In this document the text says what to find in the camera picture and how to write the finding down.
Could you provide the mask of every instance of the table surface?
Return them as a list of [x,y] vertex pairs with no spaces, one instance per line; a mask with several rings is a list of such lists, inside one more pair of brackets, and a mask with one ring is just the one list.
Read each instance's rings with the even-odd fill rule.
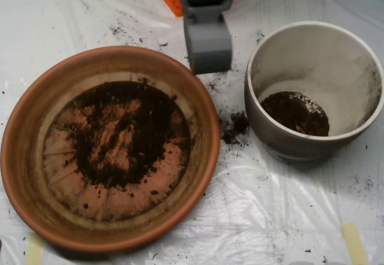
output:
[[[251,52],[287,23],[342,26],[384,60],[384,0],[235,0],[225,18],[232,70],[199,76],[224,121],[244,111]],[[0,42],[1,135],[28,86],[76,53],[140,46],[187,65],[182,19],[162,0],[0,0]],[[352,264],[341,233],[348,222],[370,264],[384,263],[383,124],[380,114],[356,141],[308,170],[274,160],[251,131],[237,136],[239,144],[221,141],[206,194],[180,224],[148,246],[97,261],[40,240],[0,182],[0,264]]]

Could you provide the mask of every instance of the pot rim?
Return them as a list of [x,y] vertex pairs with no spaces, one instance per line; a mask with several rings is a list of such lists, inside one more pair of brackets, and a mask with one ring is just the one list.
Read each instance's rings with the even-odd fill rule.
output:
[[[335,135],[335,136],[327,136],[327,137],[313,136],[313,135],[306,135],[303,133],[299,133],[297,131],[289,129],[288,127],[285,127],[284,125],[280,124],[275,119],[270,117],[270,115],[264,110],[264,108],[260,105],[259,101],[257,100],[256,95],[255,95],[253,88],[252,88],[252,81],[251,81],[251,66],[252,66],[252,62],[253,62],[257,52],[275,34],[282,32],[282,31],[285,31],[286,29],[290,29],[290,28],[294,28],[294,27],[300,27],[300,26],[321,26],[324,28],[331,28],[331,29],[335,29],[337,31],[340,31],[340,32],[348,35],[349,37],[353,38],[355,41],[357,41],[370,54],[372,59],[375,61],[376,65],[377,65],[378,72],[380,74],[381,82],[382,82],[382,94],[380,96],[379,103],[377,104],[377,107],[376,107],[375,111],[373,112],[373,114],[362,125],[360,125],[356,129],[354,129],[350,132],[344,133],[344,134]],[[373,52],[373,50],[368,46],[368,44],[365,43],[365,41],[363,41],[361,38],[359,38],[355,34],[351,33],[350,31],[348,31],[342,27],[339,27],[337,25],[333,25],[330,23],[326,23],[326,22],[318,22],[318,21],[293,22],[293,23],[290,23],[288,25],[284,25],[284,26],[272,31],[257,45],[255,51],[252,53],[252,55],[248,61],[248,65],[247,65],[246,79],[247,79],[247,83],[248,83],[248,90],[250,91],[250,94],[252,96],[253,103],[255,103],[257,108],[263,113],[264,117],[267,118],[275,127],[278,127],[279,129],[281,129],[281,130],[283,130],[283,131],[285,131],[291,135],[294,135],[294,136],[299,137],[299,138],[307,139],[307,140],[337,141],[337,140],[351,138],[353,136],[359,135],[360,133],[362,133],[364,130],[366,130],[374,122],[374,120],[380,114],[380,111],[382,110],[382,107],[384,105],[384,92],[383,92],[384,91],[384,69],[382,67],[382,64],[379,61],[379,58],[376,56],[376,54]]]
[[[146,55],[152,55],[157,58],[161,58],[164,62],[172,63],[175,67],[178,67],[179,73],[185,75],[188,78],[192,78],[193,82],[197,86],[197,93],[203,95],[206,100],[206,106],[210,108],[209,111],[209,120],[211,125],[210,135],[212,138],[211,145],[211,154],[209,155],[209,159],[207,162],[206,170],[203,173],[203,176],[196,188],[196,190],[191,194],[190,198],[173,214],[169,219],[165,220],[163,223],[159,224],[152,230],[146,231],[138,236],[134,236],[132,238],[126,240],[120,240],[117,242],[111,242],[107,244],[94,244],[94,243],[81,243],[76,242],[66,237],[58,236],[54,231],[50,231],[46,229],[41,224],[37,223],[33,216],[28,214],[27,211],[24,210],[22,203],[19,201],[16,195],[16,189],[11,186],[8,171],[10,168],[7,168],[7,156],[8,156],[8,144],[10,144],[10,132],[14,130],[13,124],[14,120],[18,118],[20,109],[22,104],[29,98],[30,94],[33,91],[38,90],[40,83],[45,80],[48,76],[53,74],[57,69],[62,66],[77,62],[82,58],[87,58],[92,55],[99,55],[100,53],[115,53],[115,52],[134,52],[134,53],[143,53]],[[65,247],[68,249],[72,249],[75,251],[82,251],[88,253],[107,253],[107,252],[116,252],[123,251],[125,249],[132,249],[138,246],[147,244],[156,238],[162,236],[166,232],[168,232],[172,227],[174,227],[179,221],[181,221],[187,213],[197,204],[197,202],[201,199],[205,189],[208,187],[209,182],[212,178],[212,175],[216,168],[216,163],[218,159],[218,154],[220,150],[220,126],[218,123],[218,115],[214,106],[214,103],[208,94],[208,91],[202,84],[202,82],[196,77],[193,76],[191,71],[182,65],[180,62],[174,60],[170,56],[167,56],[163,53],[156,52],[151,49],[146,49],[142,47],[134,47],[134,46],[110,46],[110,47],[100,47],[97,49],[87,50],[82,53],[78,53],[73,55],[67,59],[64,59],[60,63],[54,65],[52,68],[48,69],[45,73],[43,73],[32,85],[25,91],[20,100],[17,102],[15,108],[12,111],[12,114],[7,122],[7,126],[5,127],[4,135],[2,138],[1,144],[1,176],[2,181],[4,183],[5,192],[8,195],[9,200],[11,201],[12,206],[21,219],[36,233],[40,236],[44,237],[46,240],[59,245],[61,247]]]

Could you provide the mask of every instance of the scattered soil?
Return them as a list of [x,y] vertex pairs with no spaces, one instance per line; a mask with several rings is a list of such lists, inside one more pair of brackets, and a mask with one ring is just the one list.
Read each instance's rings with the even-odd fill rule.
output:
[[240,134],[245,134],[249,127],[249,122],[245,116],[245,112],[237,112],[231,115],[232,124],[230,129],[223,131],[221,139],[224,140],[226,144],[238,144],[237,136]]
[[364,189],[367,191],[370,191],[373,188],[373,182],[371,179],[366,179],[365,180],[365,187]]
[[[139,184],[146,174],[156,171],[154,162],[164,159],[164,144],[175,133],[170,122],[173,113],[183,117],[183,136],[190,136],[176,98],[146,82],[103,83],[83,92],[73,103],[87,116],[86,124],[64,124],[71,131],[69,139],[75,148],[69,162],[76,161],[78,171],[92,185],[102,183],[109,188]],[[124,109],[132,103],[139,104],[135,110]],[[120,118],[114,112],[118,108],[124,111]],[[131,140],[126,142],[129,134]],[[120,156],[118,162],[111,160],[116,152]]]
[[114,36],[117,36],[118,34],[120,33],[126,33],[123,29],[121,29],[121,27],[116,27],[116,26],[110,26],[109,29],[112,31],[112,34]]

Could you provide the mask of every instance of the dark soil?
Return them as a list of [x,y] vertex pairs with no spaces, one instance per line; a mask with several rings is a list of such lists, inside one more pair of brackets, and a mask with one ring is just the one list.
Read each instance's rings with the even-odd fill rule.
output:
[[[164,159],[164,144],[173,138],[171,114],[176,110],[181,113],[175,99],[176,96],[170,98],[152,86],[137,82],[104,83],[83,92],[74,100],[75,104],[81,109],[94,109],[87,116],[87,126],[67,125],[72,131],[69,137],[74,140],[76,150],[71,162],[76,160],[78,170],[90,179],[93,185],[102,183],[104,187],[109,188],[140,183],[150,171],[156,171],[154,162]],[[102,120],[106,118],[104,108],[113,104],[128,104],[132,100],[139,100],[140,107],[134,114],[125,113],[118,120],[114,133],[98,152],[97,162],[90,161],[91,153],[98,145],[103,132]],[[133,130],[131,143],[126,148],[129,158],[128,170],[105,159],[106,154],[115,148],[120,133],[125,130]],[[184,136],[190,136],[186,120],[182,130]],[[100,163],[103,164],[101,169],[98,167]]]
[[264,110],[277,122],[299,133],[328,136],[329,122],[324,110],[298,92],[283,91],[261,102]]
[[233,113],[230,118],[232,120],[231,127],[223,131],[221,139],[226,144],[238,144],[236,137],[247,132],[249,122],[244,112]]

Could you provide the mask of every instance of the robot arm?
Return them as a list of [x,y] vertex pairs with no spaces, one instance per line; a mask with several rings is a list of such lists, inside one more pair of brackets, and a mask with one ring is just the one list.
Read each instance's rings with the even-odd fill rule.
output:
[[223,11],[233,0],[181,0],[184,34],[194,74],[230,70],[232,42]]

